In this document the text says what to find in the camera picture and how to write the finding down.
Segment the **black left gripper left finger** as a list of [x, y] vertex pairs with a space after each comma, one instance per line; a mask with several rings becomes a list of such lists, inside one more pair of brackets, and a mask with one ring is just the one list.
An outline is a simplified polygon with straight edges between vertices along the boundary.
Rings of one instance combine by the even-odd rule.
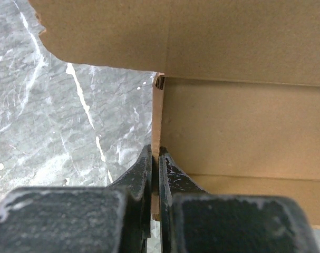
[[20, 187], [0, 203], [0, 252], [146, 252], [152, 152], [107, 187]]

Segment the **cardboard box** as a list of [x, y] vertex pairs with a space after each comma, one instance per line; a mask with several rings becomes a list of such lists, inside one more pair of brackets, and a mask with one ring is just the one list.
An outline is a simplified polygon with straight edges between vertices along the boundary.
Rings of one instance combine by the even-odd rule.
[[152, 149], [320, 228], [320, 1], [30, 1], [58, 59], [157, 73]]

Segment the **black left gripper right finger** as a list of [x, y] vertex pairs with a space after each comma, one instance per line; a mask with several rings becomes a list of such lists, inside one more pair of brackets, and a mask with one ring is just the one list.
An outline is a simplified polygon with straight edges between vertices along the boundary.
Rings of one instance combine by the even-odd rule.
[[304, 211], [280, 196], [210, 194], [158, 159], [163, 252], [319, 252]]

